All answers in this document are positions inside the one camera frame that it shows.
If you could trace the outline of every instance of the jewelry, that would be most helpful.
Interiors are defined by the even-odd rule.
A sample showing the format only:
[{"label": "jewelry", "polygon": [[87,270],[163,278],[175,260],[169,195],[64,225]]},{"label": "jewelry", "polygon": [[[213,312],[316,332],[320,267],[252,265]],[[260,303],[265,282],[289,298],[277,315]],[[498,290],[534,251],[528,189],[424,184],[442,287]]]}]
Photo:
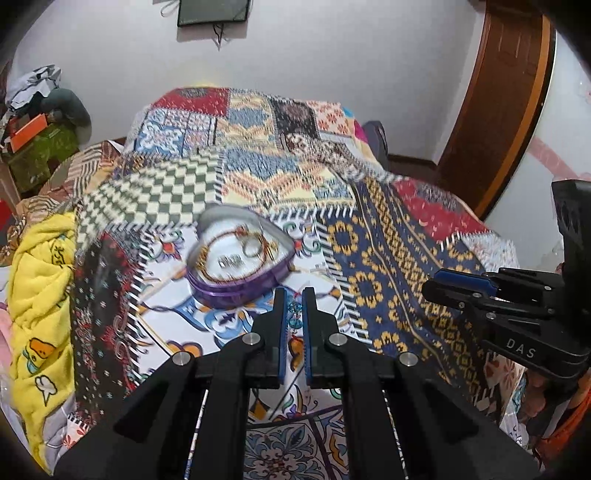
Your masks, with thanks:
[{"label": "jewelry", "polygon": [[[220,240],[221,238],[224,238],[224,237],[227,237],[230,235],[234,235],[238,239],[243,239],[242,251],[244,252],[245,256],[247,256],[248,258],[259,257],[261,259],[261,262],[259,265],[257,265],[255,270],[253,270],[241,277],[232,277],[232,276],[229,276],[228,278],[212,277],[207,272],[207,257],[209,256],[209,251],[211,249],[211,246],[215,242]],[[256,255],[254,255],[253,257],[247,255],[245,252],[246,245],[248,244],[249,238],[251,238],[251,237],[254,237],[256,239],[256,241],[259,242],[259,244],[260,244],[260,249],[257,249],[258,253]],[[265,238],[265,236],[262,233],[250,232],[248,230],[248,226],[239,225],[234,230],[230,230],[228,232],[222,232],[222,233],[216,235],[213,239],[211,239],[209,241],[209,243],[207,245],[203,245],[199,249],[199,253],[197,255],[197,261],[195,262],[195,269],[200,271],[201,275],[203,275],[204,278],[206,278],[207,280],[214,282],[214,283],[232,283],[232,282],[237,282],[237,281],[241,281],[241,280],[246,280],[247,278],[250,278],[253,275],[255,275],[256,273],[258,273],[265,266],[265,264],[267,263],[267,260],[269,258],[274,260],[273,252],[278,252],[278,250],[279,250],[278,244],[276,241],[272,241],[269,243],[269,241]],[[227,258],[225,256],[220,257],[218,259],[219,265],[222,268],[225,268],[224,265],[228,266],[229,264],[232,264],[232,257],[238,257],[240,262],[243,263],[240,256],[232,255],[232,256],[230,256],[230,258]]]},{"label": "jewelry", "polygon": [[229,257],[222,255],[221,257],[219,257],[217,259],[217,263],[222,268],[228,268],[228,267],[236,268],[236,267],[240,267],[241,265],[244,265],[244,262],[242,261],[242,257],[240,255],[236,255],[236,254],[230,255]]},{"label": "jewelry", "polygon": [[[254,253],[249,254],[246,252],[246,249],[252,242],[256,243],[256,250]],[[260,233],[253,233],[242,241],[242,253],[247,258],[256,258],[262,253],[264,245],[264,237]]]}]

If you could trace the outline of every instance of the orange box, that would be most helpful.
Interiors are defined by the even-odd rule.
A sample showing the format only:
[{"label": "orange box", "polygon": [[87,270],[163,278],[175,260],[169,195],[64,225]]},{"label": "orange box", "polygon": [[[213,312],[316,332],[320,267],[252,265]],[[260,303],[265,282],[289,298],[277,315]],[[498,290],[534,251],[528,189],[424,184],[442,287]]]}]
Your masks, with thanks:
[{"label": "orange box", "polygon": [[47,117],[44,113],[40,113],[28,124],[22,127],[17,133],[10,137],[10,146],[12,153],[16,153],[19,148],[25,145],[39,132],[47,128]]}]

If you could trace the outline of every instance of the blue and yellow pattern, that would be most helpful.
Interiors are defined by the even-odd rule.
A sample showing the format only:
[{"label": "blue and yellow pattern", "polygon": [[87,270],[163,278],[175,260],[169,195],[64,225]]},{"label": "blue and yellow pattern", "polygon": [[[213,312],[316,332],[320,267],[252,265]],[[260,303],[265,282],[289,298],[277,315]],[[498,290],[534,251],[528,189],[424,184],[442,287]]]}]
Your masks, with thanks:
[{"label": "blue and yellow pattern", "polygon": [[459,312],[427,302],[421,286],[439,268],[484,272],[456,241],[442,247],[423,232],[396,191],[371,178],[353,186],[358,211],[320,219],[327,262],[354,298],[351,314],[366,325],[378,352],[411,351],[453,385],[476,396],[486,387],[484,351]]}]

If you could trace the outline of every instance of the wooden door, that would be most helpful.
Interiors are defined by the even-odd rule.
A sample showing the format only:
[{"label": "wooden door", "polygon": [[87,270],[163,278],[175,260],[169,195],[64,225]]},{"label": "wooden door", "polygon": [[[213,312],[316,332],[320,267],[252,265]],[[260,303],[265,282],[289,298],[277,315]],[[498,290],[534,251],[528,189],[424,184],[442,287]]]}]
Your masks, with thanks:
[{"label": "wooden door", "polygon": [[437,167],[438,184],[480,218],[494,206],[531,138],[553,51],[549,21],[528,2],[487,2],[472,80]]}]

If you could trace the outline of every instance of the metal screw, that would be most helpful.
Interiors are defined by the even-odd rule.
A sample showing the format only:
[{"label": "metal screw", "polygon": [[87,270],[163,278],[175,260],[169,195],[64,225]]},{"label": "metal screw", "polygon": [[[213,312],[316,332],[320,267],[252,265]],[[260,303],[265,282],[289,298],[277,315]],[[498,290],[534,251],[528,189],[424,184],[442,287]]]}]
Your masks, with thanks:
[{"label": "metal screw", "polygon": [[261,336],[255,332],[246,333],[242,335],[242,341],[247,345],[256,345],[261,341]]},{"label": "metal screw", "polygon": [[405,367],[414,367],[418,363],[418,357],[412,352],[401,353],[398,360]]},{"label": "metal screw", "polygon": [[347,336],[342,333],[333,333],[329,336],[329,342],[335,346],[341,346],[347,343]]},{"label": "metal screw", "polygon": [[193,356],[189,352],[176,352],[173,355],[173,363],[182,367],[183,365],[187,365]]}]

